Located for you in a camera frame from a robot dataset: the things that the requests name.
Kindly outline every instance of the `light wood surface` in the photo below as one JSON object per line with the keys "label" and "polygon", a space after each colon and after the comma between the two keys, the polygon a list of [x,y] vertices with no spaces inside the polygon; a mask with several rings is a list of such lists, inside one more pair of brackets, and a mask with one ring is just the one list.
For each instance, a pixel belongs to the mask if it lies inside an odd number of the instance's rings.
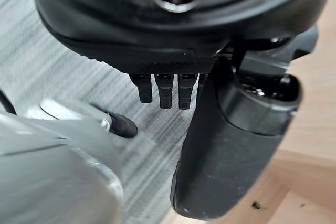
{"label": "light wood surface", "polygon": [[[336,0],[319,21],[313,54],[292,63],[304,100],[269,167],[226,216],[212,224],[336,224]],[[262,206],[257,210],[253,202]],[[171,211],[162,224],[202,224]]]}

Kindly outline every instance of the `gray fabric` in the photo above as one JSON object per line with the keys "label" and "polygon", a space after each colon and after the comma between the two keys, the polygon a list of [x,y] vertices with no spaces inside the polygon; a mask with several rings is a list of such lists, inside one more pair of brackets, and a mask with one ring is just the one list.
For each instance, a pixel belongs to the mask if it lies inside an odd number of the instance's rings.
{"label": "gray fabric", "polygon": [[159,108],[156,88],[154,102],[141,104],[126,74],[57,42],[42,26],[33,0],[0,0],[0,48],[0,88],[18,114],[43,97],[71,98],[95,102],[138,125],[134,140],[111,136],[123,162],[123,223],[159,223],[170,207],[171,178],[193,113],[177,109],[176,86],[173,109]]}

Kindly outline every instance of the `gray carpet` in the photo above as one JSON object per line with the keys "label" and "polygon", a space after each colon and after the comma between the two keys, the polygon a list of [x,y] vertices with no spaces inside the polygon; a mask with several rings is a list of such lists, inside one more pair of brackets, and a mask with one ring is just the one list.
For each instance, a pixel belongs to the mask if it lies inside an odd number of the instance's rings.
{"label": "gray carpet", "polygon": [[141,104],[126,74],[58,43],[42,26],[33,0],[0,0],[0,48],[0,87],[19,114],[43,97],[77,98],[136,122],[136,139],[112,136],[124,166],[123,223],[159,223],[170,207],[171,178],[193,113],[177,109],[176,87],[169,111],[160,110],[156,88],[154,102]]}

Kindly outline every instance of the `black plastic lever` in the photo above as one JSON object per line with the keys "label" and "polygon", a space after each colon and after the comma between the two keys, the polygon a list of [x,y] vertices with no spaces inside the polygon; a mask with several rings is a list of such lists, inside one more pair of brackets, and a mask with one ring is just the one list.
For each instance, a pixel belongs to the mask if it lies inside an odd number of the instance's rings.
{"label": "black plastic lever", "polygon": [[152,77],[150,74],[130,74],[131,81],[138,87],[142,103],[153,102]]}
{"label": "black plastic lever", "polygon": [[245,90],[230,66],[208,76],[173,179],[171,202],[190,218],[219,218],[247,193],[280,144],[301,101],[298,80],[278,93]]}
{"label": "black plastic lever", "polygon": [[155,82],[159,89],[160,107],[162,109],[171,109],[174,75],[173,74],[156,74]]}
{"label": "black plastic lever", "polygon": [[191,95],[193,86],[197,80],[197,74],[180,74],[178,85],[178,107],[180,110],[190,109]]}

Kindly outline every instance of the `black plastic housing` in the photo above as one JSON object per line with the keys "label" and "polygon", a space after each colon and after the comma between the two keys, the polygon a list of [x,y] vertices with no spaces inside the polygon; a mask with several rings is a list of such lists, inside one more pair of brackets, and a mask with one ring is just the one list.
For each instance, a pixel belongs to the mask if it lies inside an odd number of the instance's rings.
{"label": "black plastic housing", "polygon": [[229,64],[211,73],[183,143],[171,191],[177,213],[211,220],[227,213],[267,166],[301,102],[299,81],[279,97],[246,92]]}
{"label": "black plastic housing", "polygon": [[65,46],[130,74],[209,73],[216,52],[236,39],[295,36],[326,0],[235,0],[183,14],[130,0],[36,0]]}

